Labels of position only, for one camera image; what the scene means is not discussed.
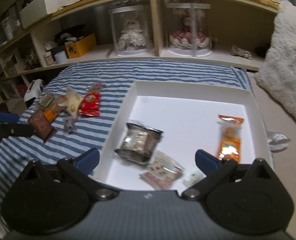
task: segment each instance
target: striped bedsheet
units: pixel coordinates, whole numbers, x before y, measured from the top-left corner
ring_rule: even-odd
[[[103,82],[107,87],[101,92],[101,116],[80,117],[78,132],[66,135],[62,119],[67,114],[61,113],[52,124],[57,133],[45,144],[36,136],[3,139],[0,144],[0,207],[6,192],[30,160],[39,159],[44,164],[55,164],[66,156],[77,157],[89,148],[101,150],[123,98],[135,80],[195,82],[251,90],[245,70],[228,66],[158,59],[73,64],[54,78],[45,91],[64,95],[66,87],[70,86],[84,95],[88,84]],[[32,107],[21,116],[21,123],[27,122]]]

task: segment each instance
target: orange snack package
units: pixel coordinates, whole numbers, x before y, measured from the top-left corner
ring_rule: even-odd
[[[59,112],[66,107],[67,97],[66,96],[56,96],[56,99],[48,106],[48,108],[44,111],[44,116],[48,120],[49,123],[52,123],[56,117],[58,116]]]
[[[218,159],[229,158],[240,161],[240,129],[243,118],[227,115],[218,115],[221,124],[221,140],[218,149]]]

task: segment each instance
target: yellow snack package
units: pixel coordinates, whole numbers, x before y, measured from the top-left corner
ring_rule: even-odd
[[[71,87],[67,87],[67,112],[74,118],[77,118],[78,109],[82,97]]]
[[[218,115],[221,124],[221,140],[219,144],[218,159],[229,158],[240,161],[240,129],[243,118],[228,115]]]

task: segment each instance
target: yellow box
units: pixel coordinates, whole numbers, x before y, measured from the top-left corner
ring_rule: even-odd
[[[94,34],[81,39],[80,41],[66,44],[66,51],[69,58],[82,57],[97,45]]]

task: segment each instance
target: fur blanket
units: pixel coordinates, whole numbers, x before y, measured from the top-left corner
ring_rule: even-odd
[[[282,1],[274,25],[270,49],[255,80],[296,119],[296,7]]]

